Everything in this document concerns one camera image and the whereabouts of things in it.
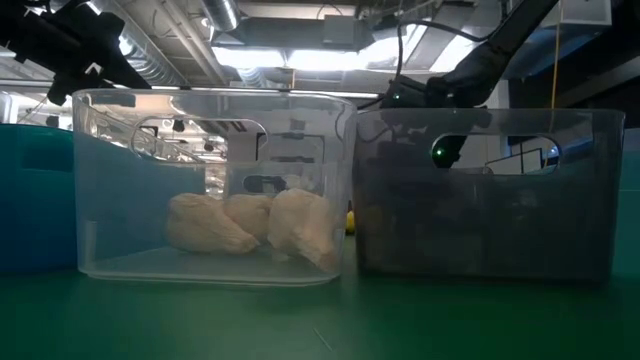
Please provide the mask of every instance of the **green table surface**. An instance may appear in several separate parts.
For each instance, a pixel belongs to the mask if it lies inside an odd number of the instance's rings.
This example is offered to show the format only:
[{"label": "green table surface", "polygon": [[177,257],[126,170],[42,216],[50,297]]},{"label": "green table surface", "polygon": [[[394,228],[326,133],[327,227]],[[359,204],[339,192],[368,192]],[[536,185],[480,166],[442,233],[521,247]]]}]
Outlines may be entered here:
[{"label": "green table surface", "polygon": [[305,288],[0,278],[0,359],[640,359],[640,281]]}]

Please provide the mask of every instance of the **clear plastic container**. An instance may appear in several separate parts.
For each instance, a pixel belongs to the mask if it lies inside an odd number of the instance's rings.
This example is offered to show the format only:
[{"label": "clear plastic container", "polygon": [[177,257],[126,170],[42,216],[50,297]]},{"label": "clear plastic container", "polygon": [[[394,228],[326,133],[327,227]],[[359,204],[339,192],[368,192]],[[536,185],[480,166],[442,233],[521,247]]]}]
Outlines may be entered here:
[{"label": "clear plastic container", "polygon": [[[359,266],[400,275],[606,281],[623,120],[624,114],[608,110],[358,115],[353,192]],[[450,164],[456,144],[444,139],[452,135],[465,140],[461,158]],[[470,148],[471,136],[489,137]],[[517,161],[509,137],[521,144]],[[535,153],[523,152],[522,144],[538,138],[553,146],[536,149],[539,170],[527,170]],[[490,141],[501,153],[492,157]],[[480,167],[458,166],[469,159],[480,159]],[[518,171],[497,173],[512,165]]]},{"label": "clear plastic container", "polygon": [[79,268],[309,285],[340,274],[356,108],[329,96],[73,96]]}]

